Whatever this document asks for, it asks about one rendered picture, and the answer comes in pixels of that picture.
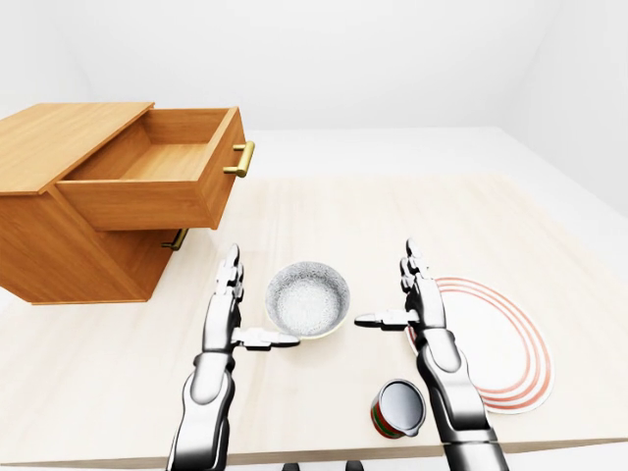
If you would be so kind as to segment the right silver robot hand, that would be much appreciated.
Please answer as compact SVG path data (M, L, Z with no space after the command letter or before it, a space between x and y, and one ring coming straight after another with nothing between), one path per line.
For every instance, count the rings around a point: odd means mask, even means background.
M413 238L405 243L406 255L400 259L400 286L406 295L402 309L357 316L354 325L382 331L445 329L445 308L439 286Z

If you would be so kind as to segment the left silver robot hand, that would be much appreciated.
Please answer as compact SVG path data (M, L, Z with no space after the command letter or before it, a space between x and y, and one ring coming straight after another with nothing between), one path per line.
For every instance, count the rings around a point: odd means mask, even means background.
M293 347L300 338L262 328L243 329L239 304L243 300L244 268L240 250L234 243L220 263L216 285L204 321L202 351L232 352L241 346L247 350L268 351L273 347Z

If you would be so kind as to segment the patterned grey bowl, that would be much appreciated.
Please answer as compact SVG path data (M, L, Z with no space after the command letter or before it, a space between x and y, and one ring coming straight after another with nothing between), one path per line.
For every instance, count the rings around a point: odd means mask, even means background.
M350 290L331 266L299 261L285 266L266 288L269 319L283 332L306 340L330 335L346 319Z

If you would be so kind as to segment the wooden cabinet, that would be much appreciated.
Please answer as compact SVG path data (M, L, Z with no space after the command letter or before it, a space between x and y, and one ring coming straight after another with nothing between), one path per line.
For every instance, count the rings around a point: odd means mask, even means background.
M0 288L33 304L138 302L56 184L151 102L42 103L0 120Z

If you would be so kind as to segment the white plate with red rings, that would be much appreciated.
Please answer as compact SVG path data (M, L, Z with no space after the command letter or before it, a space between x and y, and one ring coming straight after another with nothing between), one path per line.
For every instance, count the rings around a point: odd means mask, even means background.
M436 279L447 328L464 353L473 385L486 409L521 414L550 397L555 367L544 336L517 303L480 282Z

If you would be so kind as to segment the red and green tin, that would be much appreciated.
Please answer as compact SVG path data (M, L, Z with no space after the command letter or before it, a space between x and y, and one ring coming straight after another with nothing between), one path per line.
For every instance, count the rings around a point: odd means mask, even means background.
M384 438L416 437L426 418L426 403L410 382L394 379L385 383L370 407L371 421Z

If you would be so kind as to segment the closed wooden drawer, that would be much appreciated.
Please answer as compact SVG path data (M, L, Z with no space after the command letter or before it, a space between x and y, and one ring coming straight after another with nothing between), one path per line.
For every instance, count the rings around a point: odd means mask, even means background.
M107 253L127 276L123 284L131 289L130 300L151 298L173 250L163 243L172 243L178 230L97 232Z

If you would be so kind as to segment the open wooden drawer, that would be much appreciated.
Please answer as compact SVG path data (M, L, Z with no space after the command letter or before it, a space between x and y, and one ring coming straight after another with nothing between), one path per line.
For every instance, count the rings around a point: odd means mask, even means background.
M237 107L150 109L56 187L96 230L215 229L244 143Z

